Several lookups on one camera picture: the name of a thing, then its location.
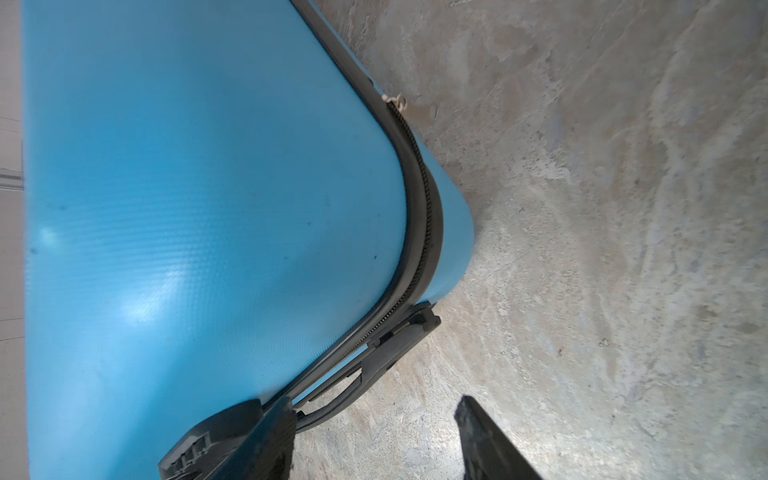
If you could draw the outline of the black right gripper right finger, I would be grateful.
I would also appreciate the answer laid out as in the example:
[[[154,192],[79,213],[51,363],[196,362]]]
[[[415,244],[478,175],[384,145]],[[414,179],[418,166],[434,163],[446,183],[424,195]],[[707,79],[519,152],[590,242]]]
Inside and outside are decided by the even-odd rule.
[[[542,479],[473,397],[461,398],[454,419],[460,436],[464,479]]]

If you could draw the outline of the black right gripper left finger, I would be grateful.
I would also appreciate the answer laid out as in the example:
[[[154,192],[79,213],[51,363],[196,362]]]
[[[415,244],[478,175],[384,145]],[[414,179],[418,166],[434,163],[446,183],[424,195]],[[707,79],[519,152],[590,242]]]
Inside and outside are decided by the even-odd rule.
[[[288,479],[296,432],[297,414],[292,401],[282,397],[208,479]]]

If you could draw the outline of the blue suitcase black lining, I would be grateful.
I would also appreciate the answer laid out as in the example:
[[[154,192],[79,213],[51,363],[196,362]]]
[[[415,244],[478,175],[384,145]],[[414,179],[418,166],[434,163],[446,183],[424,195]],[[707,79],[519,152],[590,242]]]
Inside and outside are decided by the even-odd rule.
[[[229,476],[437,325],[469,206],[311,1],[25,1],[34,479]]]

